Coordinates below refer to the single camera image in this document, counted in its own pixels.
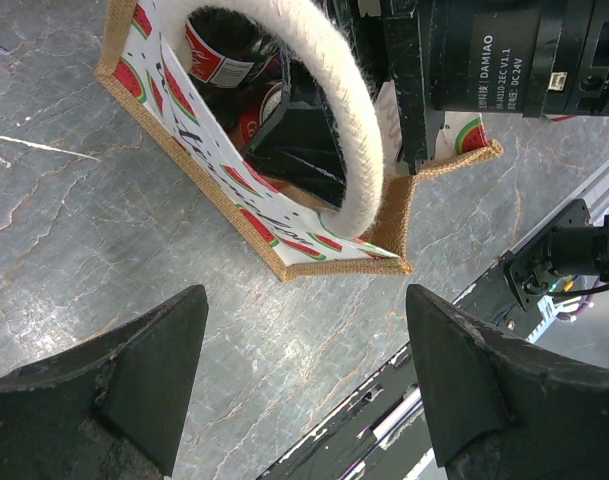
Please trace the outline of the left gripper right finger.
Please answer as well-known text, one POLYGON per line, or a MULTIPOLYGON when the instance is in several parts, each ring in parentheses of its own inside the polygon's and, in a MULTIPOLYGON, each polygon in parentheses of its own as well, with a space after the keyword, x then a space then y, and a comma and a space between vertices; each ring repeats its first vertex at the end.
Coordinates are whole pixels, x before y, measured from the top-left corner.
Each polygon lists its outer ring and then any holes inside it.
POLYGON ((418 284, 406 315, 448 478, 609 479, 609 369, 505 333, 418 284))

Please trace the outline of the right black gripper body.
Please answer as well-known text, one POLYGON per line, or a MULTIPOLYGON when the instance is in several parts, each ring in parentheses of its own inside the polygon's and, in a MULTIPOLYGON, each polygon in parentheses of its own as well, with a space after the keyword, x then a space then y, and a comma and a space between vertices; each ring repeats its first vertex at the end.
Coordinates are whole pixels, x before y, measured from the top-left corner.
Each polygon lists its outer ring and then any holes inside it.
POLYGON ((417 173, 448 112, 609 117, 609 1, 332 1, 417 173))

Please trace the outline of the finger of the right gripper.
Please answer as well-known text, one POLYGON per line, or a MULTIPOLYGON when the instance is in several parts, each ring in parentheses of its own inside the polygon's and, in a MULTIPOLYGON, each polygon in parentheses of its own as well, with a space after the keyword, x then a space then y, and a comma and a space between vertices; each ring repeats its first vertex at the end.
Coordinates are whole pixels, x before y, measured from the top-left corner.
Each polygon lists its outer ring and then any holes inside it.
POLYGON ((335 208, 346 190, 345 163, 326 97, 308 70, 284 59, 280 103, 243 150, 258 173, 287 181, 335 208))

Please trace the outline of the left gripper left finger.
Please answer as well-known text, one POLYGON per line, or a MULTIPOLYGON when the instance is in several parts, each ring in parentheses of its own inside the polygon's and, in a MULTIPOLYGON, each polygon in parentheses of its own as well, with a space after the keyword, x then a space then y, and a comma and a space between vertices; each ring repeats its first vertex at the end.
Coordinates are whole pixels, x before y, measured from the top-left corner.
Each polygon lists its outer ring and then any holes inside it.
POLYGON ((118 328, 0 377, 0 479, 165 479, 208 315, 190 286, 118 328))

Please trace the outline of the red cola can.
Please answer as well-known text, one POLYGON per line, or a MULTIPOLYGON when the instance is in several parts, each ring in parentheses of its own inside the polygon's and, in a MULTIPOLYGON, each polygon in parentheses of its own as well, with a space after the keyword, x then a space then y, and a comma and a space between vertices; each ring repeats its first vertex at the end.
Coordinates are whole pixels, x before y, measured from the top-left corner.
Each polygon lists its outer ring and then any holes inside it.
POLYGON ((241 151, 258 132, 259 128, 273 114, 281 103, 282 81, 270 81, 250 97, 239 117, 238 125, 231 140, 238 151, 241 151))

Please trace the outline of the burlap canvas watermelon bag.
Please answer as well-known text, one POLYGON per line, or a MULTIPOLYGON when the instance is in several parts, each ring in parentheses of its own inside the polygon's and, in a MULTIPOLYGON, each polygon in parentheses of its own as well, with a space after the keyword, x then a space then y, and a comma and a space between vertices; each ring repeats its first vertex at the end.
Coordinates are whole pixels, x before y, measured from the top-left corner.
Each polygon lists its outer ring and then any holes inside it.
POLYGON ((168 1, 112 1, 97 79, 192 179, 282 281, 317 275, 407 275, 409 216, 416 186, 500 157, 497 141, 386 179, 381 132, 347 43, 307 1, 229 1, 264 23, 312 70, 338 117, 349 183, 325 208, 293 182, 251 164, 216 122, 176 55, 177 17, 168 1))

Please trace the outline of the glass cola bottle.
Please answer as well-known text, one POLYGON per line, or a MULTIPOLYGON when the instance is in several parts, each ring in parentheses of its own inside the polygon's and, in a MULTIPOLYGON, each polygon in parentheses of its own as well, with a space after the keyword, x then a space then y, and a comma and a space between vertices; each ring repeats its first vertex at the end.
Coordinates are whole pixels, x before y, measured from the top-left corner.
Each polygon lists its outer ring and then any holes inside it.
POLYGON ((225 132, 234 130, 253 83, 279 51, 263 27, 229 10, 207 7, 186 20, 189 76, 225 132))

